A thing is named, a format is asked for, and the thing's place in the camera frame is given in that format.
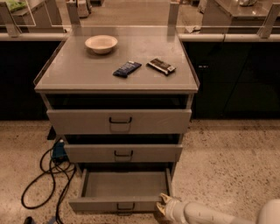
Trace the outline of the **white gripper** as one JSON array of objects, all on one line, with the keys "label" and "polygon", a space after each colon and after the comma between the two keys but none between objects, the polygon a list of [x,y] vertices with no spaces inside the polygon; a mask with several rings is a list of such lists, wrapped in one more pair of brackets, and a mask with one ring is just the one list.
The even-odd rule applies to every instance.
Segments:
[{"label": "white gripper", "polygon": [[164,215],[169,221],[176,221],[179,224],[186,224],[186,217],[184,215],[184,208],[186,204],[178,199],[173,199],[171,196],[161,193],[165,205],[157,202],[158,211]]}]

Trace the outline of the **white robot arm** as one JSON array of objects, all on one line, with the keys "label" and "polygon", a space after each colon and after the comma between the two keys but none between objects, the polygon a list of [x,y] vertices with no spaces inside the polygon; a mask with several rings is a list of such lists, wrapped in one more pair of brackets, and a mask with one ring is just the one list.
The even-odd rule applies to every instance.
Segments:
[{"label": "white robot arm", "polygon": [[186,202],[164,193],[164,203],[157,203],[157,209],[169,221],[179,224],[280,224],[280,199],[269,200],[260,210],[256,221],[245,220],[222,213],[197,202]]}]

